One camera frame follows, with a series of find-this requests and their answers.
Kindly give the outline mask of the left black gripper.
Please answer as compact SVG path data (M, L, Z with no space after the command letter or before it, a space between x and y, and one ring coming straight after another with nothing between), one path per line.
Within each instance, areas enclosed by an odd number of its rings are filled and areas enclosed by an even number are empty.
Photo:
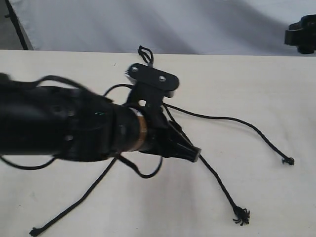
M158 120L162 121L165 127L150 127L142 153L196 162L201 148L192 144L179 124L170 123L167 120L162 108L160 108Z

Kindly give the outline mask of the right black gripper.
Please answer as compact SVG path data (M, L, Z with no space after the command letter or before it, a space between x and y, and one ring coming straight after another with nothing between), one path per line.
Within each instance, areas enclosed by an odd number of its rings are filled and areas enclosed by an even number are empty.
M285 30L284 44L295 46L300 54L316 52L316 15L305 15Z

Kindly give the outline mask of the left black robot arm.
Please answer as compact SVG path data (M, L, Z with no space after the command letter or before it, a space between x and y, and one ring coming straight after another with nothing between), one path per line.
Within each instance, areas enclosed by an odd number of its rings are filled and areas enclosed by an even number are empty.
M138 151L195 162L200 149L161 108L178 85L176 77L166 83L137 79L118 105L67 78L15 81L1 74L0 153L95 162Z

